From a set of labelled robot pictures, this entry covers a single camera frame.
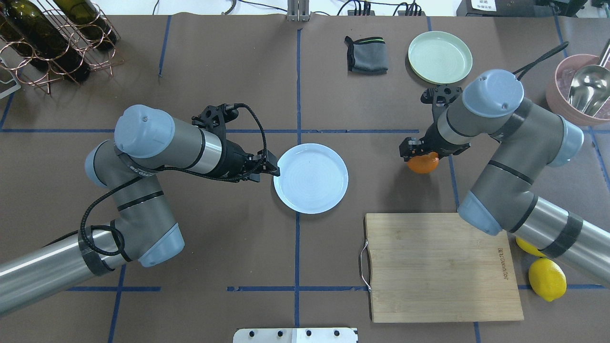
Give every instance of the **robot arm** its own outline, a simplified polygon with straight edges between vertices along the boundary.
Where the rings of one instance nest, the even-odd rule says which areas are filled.
[[[85,161],[96,185],[116,190],[120,216],[0,265],[0,316],[134,259],[151,267],[178,254],[184,240],[157,172],[230,182],[259,181],[260,173],[279,176],[277,159],[266,148],[248,154],[226,139],[224,124],[237,118],[239,107],[250,110],[243,104],[209,106],[192,125],[144,105],[126,109],[114,140],[102,142]]]
[[[483,73],[435,118],[423,138],[405,139],[400,154],[406,161],[432,151],[440,157],[459,154],[482,133],[501,144],[459,215],[487,234],[504,229],[521,237],[610,287],[610,233],[530,191],[544,166],[564,165],[579,151],[583,132],[524,98],[521,82],[510,72]]]

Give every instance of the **green glass bottle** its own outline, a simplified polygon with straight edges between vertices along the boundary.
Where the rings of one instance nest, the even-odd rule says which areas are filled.
[[[4,19],[2,13],[0,12],[0,38],[7,43],[10,42],[18,42],[23,39],[23,36],[15,31],[15,29]],[[25,57],[29,59],[32,57],[32,47],[25,43],[17,43],[10,45],[13,50],[19,54],[21,57]],[[43,61],[34,57],[30,60],[30,64],[38,69],[42,73],[46,73],[49,70],[49,63],[47,61]]]
[[[85,38],[91,41],[100,41],[106,33],[104,40],[96,46],[96,49],[107,51],[112,49],[113,44],[117,42],[117,35],[110,29],[110,26],[99,17],[98,11],[95,9],[89,0],[53,0],[64,14],[77,25],[86,25],[80,27],[79,31]]]
[[[82,55],[70,47],[66,38],[42,14],[40,9],[27,0],[0,0],[4,18],[19,32],[40,57],[53,59],[61,68],[50,63],[51,69],[64,75],[66,80],[85,81],[91,68]]]

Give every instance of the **white floor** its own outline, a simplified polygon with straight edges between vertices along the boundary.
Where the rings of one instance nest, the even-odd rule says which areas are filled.
[[[157,0],[94,0],[106,14],[152,14]],[[249,0],[272,5],[285,9],[287,0]],[[397,0],[374,0],[375,2],[385,2],[389,4],[399,4]],[[429,16],[455,16],[456,9],[461,0],[418,0],[423,11]],[[331,15],[336,15],[344,0],[310,0],[310,11],[324,11]],[[226,12],[231,6],[231,0],[159,0],[159,5],[154,14],[169,15],[179,12],[190,12],[196,14],[218,15]],[[342,11],[342,15],[347,14],[347,9],[353,9],[354,4],[348,4]],[[375,15],[392,15],[396,9],[395,5],[377,5],[371,7]],[[258,5],[250,5],[238,2],[231,15],[252,15],[283,13],[283,11],[268,9]],[[590,1],[585,9],[578,12],[579,17],[606,18],[602,9],[590,6]]]

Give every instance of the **table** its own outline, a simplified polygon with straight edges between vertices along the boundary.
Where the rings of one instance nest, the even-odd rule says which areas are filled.
[[[149,269],[130,263],[0,319],[3,343],[231,342],[238,328],[342,326],[358,328],[366,343],[607,341],[610,292],[564,266],[566,295],[545,302],[527,285],[534,257],[512,239],[523,322],[372,324],[357,259],[365,213],[454,212],[497,147],[477,137],[429,175],[403,164],[400,142],[432,122],[429,105],[419,102],[430,85],[405,63],[415,36],[440,30],[463,39],[474,57],[458,83],[466,85],[491,68],[516,70],[562,40],[570,41],[566,54],[597,54],[610,21],[314,15],[288,23],[283,15],[186,13],[111,20],[127,60],[114,78],[57,84],[53,96],[22,88],[0,104],[0,262],[77,227],[104,192],[85,176],[85,156],[136,103],[186,121],[209,104],[247,103],[272,152],[327,145],[343,157],[350,186],[334,209],[305,215],[281,203],[266,175],[260,184],[224,184],[162,173],[184,251]],[[384,37],[387,75],[348,73],[346,35]],[[544,88],[562,58],[523,78],[527,97],[546,106]],[[255,128],[244,112],[229,124],[229,139],[256,152]],[[583,129],[579,154],[543,171],[533,191],[608,228],[610,126]],[[111,201],[98,207],[89,223],[117,216]]]

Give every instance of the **cutting board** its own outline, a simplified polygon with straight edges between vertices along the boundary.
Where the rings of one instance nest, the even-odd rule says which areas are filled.
[[[368,213],[375,323],[523,320],[505,233],[457,213]]]

